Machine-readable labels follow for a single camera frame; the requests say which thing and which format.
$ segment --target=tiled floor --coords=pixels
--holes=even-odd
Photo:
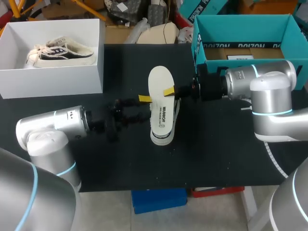
[[[257,206],[275,186],[253,187]],[[130,191],[81,193],[80,231],[246,231],[239,193],[189,198],[185,206],[135,215]],[[272,230],[270,225],[264,231]]]

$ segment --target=black mat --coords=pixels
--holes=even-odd
[[[15,137],[18,119],[76,105],[91,109],[117,98],[148,94],[148,75],[157,65],[171,71],[176,85],[187,84],[194,71],[191,56],[189,45],[106,46],[103,95],[0,100],[0,147],[28,159]],[[293,105],[294,109],[308,106],[304,90],[293,92]],[[149,122],[123,129],[118,143],[108,143],[104,134],[71,142],[81,190],[282,183],[284,177],[263,142],[254,136],[251,111],[241,111],[248,106],[228,99],[206,103],[184,99],[174,140],[164,147],[152,143]],[[148,108],[138,110],[146,112]],[[308,156],[307,142],[277,143],[270,148],[286,174]]]

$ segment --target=shoe sole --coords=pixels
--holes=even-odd
[[[34,67],[62,67],[62,66],[86,66],[92,65],[96,60],[95,55],[91,55],[87,58],[79,59],[65,59],[65,60],[37,60],[34,63],[32,60],[28,60],[29,63],[34,63]]]
[[[174,96],[164,96],[164,90],[174,86],[172,74],[164,66],[156,66],[149,74],[148,85],[152,99],[151,138],[155,144],[165,145],[171,135],[174,120]]]
[[[172,142],[173,137],[174,137],[175,124],[177,122],[179,110],[180,110],[180,100],[177,101],[177,105],[176,105],[175,113],[174,113],[174,118],[173,118],[172,130],[171,130],[169,136],[167,136],[166,138],[160,139],[160,138],[157,138],[151,130],[150,137],[151,137],[151,140],[154,144],[159,145],[159,146],[164,146],[164,145],[168,145]]]

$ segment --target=shoebox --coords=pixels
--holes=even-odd
[[[185,189],[132,190],[135,214],[186,205]]]
[[[36,44],[68,36],[91,47],[92,65],[36,68],[27,54]],[[103,92],[105,25],[99,19],[8,23],[0,37],[0,94],[4,99]]]
[[[293,14],[298,0],[239,0],[240,14]]]
[[[200,14],[218,14],[228,0],[184,0],[179,12],[191,23]]]
[[[200,15],[194,22],[192,56],[211,73],[289,60],[296,90],[308,79],[308,42],[291,15]]]

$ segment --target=shoe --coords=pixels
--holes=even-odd
[[[35,67],[91,65],[95,60],[91,48],[69,37],[57,38],[46,45],[35,45],[27,56],[27,62]]]
[[[156,145],[170,144],[174,137],[175,123],[180,110],[180,100],[164,96],[164,90],[174,86],[171,73],[164,66],[157,66],[150,72],[149,94],[152,99],[150,137]]]

